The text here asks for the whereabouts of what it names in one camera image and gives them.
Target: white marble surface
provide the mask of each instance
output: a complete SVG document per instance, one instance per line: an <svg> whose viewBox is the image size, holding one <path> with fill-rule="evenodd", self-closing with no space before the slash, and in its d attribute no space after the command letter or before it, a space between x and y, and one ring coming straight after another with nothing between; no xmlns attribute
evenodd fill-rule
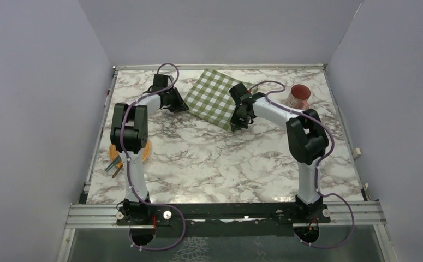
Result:
<svg viewBox="0 0 423 262"><path fill-rule="evenodd" d="M219 70L242 81L277 80L288 87L308 86L311 108L335 136L335 150L321 165L321 188L347 200L362 200L358 180L332 98L321 70ZM166 71L175 76L174 71ZM176 87L183 97L202 70L183 70ZM118 203L124 198L124 172L112 179L110 127L115 103L130 103L152 83L153 71L121 71L116 81L104 133L97 155L88 204ZM263 85L267 93L279 89ZM282 102L288 95L273 94ZM256 118L247 130L227 132L187 112L155 112L148 121L152 153L145 162L145 179L155 203L236 203L294 201L298 188L297 164L288 150L285 131ZM334 197L325 201L338 201Z"/></svg>

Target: wooden coaster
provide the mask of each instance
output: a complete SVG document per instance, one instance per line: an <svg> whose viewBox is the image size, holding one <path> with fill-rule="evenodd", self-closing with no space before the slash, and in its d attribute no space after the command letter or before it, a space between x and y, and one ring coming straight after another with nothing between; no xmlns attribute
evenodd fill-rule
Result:
<svg viewBox="0 0 423 262"><path fill-rule="evenodd" d="M147 145L145 145L144 148L144 155L142 156L142 161L145 161L148 156L150 155L150 149L152 148L150 140L147 139ZM110 145L109 147L109 158L110 161L113 161L117 156L119 155L118 151L116 151L116 147L115 145ZM122 163L118 162L118 164L116 164L116 167L119 168L121 167Z"/></svg>

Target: green checkered cloth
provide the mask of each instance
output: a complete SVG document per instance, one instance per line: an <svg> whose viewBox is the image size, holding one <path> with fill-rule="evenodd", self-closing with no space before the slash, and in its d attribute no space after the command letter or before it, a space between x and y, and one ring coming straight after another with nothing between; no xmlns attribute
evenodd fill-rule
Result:
<svg viewBox="0 0 423 262"><path fill-rule="evenodd" d="M205 69L184 101L189 106L189 113L230 131L230 119L235 109L235 102L229 90L242 81L231 78L216 70ZM247 88L252 84L243 83Z"/></svg>

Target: red mug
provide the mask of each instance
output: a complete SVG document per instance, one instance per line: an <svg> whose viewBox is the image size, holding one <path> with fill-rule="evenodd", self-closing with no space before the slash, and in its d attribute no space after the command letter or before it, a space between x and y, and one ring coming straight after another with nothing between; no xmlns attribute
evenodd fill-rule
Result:
<svg viewBox="0 0 423 262"><path fill-rule="evenodd" d="M308 98L311 96L311 90L305 85L294 85L290 89L286 105L303 111L309 109Z"/></svg>

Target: wall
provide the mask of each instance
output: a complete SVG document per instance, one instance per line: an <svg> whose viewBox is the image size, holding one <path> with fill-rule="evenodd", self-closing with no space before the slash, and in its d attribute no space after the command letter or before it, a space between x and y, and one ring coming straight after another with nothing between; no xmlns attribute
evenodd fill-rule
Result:
<svg viewBox="0 0 423 262"><path fill-rule="evenodd" d="M54 261L110 86L76 0L0 0L0 261Z"/></svg>
<svg viewBox="0 0 423 262"><path fill-rule="evenodd" d="M365 0L328 68L400 261L423 261L423 0Z"/></svg>
<svg viewBox="0 0 423 262"><path fill-rule="evenodd" d="M327 63L362 0L79 0L110 61Z"/></svg>

